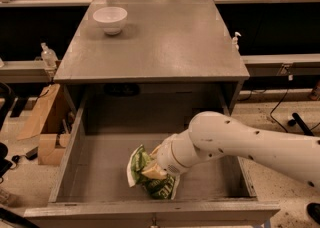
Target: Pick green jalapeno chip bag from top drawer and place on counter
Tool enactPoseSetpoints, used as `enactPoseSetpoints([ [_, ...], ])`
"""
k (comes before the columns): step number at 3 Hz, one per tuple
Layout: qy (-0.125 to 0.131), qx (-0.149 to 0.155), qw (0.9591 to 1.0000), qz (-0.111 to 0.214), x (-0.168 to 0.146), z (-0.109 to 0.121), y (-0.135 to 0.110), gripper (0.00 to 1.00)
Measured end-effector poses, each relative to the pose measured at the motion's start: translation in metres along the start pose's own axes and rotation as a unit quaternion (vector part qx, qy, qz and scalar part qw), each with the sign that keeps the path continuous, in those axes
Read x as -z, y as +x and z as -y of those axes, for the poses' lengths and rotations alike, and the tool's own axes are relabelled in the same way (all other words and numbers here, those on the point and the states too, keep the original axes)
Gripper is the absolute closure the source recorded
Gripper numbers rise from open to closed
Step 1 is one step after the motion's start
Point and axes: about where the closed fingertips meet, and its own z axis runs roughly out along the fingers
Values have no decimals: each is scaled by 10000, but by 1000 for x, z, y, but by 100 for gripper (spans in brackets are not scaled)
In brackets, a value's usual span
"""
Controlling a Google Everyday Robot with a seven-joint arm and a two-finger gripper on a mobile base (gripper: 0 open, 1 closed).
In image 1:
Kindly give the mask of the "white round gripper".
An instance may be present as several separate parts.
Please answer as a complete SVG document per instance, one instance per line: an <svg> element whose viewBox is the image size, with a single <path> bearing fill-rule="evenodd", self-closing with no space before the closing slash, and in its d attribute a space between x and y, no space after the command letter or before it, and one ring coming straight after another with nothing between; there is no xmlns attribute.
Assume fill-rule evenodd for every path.
<svg viewBox="0 0 320 228"><path fill-rule="evenodd" d="M167 173L179 176L200 162L198 151L187 131L171 135L156 146L149 156L157 160L142 169L142 174L150 179L163 180Z"/></svg>

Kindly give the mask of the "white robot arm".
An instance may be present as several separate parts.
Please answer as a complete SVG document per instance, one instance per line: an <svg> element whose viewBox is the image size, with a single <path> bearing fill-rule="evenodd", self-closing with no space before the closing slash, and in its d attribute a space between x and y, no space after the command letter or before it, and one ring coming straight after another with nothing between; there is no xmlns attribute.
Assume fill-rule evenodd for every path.
<svg viewBox="0 0 320 228"><path fill-rule="evenodd" d="M319 188L319 142L319 137L256 129L217 112L201 112L185 131L154 149L142 174L163 179L213 159L239 156Z"/></svg>

